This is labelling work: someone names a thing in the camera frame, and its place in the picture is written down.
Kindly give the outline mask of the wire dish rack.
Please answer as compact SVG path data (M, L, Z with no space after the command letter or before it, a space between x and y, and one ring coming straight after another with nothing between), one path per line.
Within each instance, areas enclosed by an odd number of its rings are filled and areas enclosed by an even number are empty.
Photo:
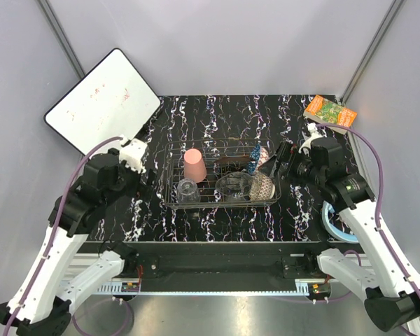
M166 145L164 153L163 169L163 192L164 203L173 209L194 208L247 208L266 207L277 202L281 198L280 178L275 177L275 193L272 199L265 201L251 201L247 197L245 201L224 202L223 197L216 191L216 182L226 174L232 172L247 172L247 164L214 164L218 158L225 156L249 156L256 144L265 147L269 153L274 152L274 144L268 139L201 139L192 141L173 141ZM196 148L202 153L206 166L206 178L197 186L200 192L200 201L196 203L181 204L177 201L177 185L184 179L184 153L191 148Z

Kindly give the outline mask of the blue orange patterned bowl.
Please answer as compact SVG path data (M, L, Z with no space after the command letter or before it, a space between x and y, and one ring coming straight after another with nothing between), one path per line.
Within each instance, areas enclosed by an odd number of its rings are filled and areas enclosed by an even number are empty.
M258 168L270 158L269 151L257 143L250 154L250 162L247 165L247 172L253 174Z

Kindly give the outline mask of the brown patterned ceramic bowl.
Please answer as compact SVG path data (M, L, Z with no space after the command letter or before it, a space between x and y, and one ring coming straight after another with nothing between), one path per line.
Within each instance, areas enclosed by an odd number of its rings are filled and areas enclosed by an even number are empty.
M249 197L251 201L265 201L273 198L275 184L272 179L260 171L255 171Z

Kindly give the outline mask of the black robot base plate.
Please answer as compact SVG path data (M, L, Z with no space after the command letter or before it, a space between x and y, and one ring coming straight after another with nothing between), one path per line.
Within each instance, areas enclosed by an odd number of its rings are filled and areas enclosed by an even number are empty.
M143 279L171 274L266 273L325 278L316 254L318 242L133 242Z

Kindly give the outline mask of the clear drinking glass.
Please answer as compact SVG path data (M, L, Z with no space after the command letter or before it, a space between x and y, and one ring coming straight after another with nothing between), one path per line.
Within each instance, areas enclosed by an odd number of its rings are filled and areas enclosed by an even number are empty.
M177 201L181 204L196 203L200 201L200 190L192 179L183 178L177 185Z

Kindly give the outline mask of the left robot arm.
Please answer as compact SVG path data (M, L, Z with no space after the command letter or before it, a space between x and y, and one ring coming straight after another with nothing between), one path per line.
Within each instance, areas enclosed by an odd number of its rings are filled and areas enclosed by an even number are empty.
M18 335L61 335L78 308L113 277L139 275L138 252L114 241L66 286L61 282L79 248L109 206L148 189L140 181L145 143L86 155L49 217L38 258L8 302L0 304L0 324Z

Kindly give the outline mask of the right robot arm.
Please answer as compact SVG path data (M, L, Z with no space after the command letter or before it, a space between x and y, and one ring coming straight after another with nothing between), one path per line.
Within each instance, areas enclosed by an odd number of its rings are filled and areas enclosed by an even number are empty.
M335 278L364 304L384 332L420 319L420 273L405 257L380 214L380 200L359 174L347 172L335 138L318 136L298 148L283 142L259 170L271 177L311 183L356 236L373 273L346 259L336 248L304 259L311 277Z

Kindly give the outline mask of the clear glass square plate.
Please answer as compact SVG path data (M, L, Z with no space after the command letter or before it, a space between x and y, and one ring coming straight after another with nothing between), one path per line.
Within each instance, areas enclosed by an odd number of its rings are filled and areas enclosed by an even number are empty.
M224 202L245 201L250 194L253 177L245 172L232 172L221 177L215 184Z

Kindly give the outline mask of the red floral plate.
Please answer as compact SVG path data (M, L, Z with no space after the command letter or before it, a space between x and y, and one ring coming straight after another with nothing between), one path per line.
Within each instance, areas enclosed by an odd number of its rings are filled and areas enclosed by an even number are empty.
M220 157L214 161L215 165L247 165L249 163L254 162L254 159L250 156L225 156Z

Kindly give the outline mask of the pink plastic cup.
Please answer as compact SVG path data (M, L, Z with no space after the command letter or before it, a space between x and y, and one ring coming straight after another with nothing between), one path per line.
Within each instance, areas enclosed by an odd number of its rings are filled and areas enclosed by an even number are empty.
M191 148L184 153L184 177L201 183L207 176L207 169L200 150Z

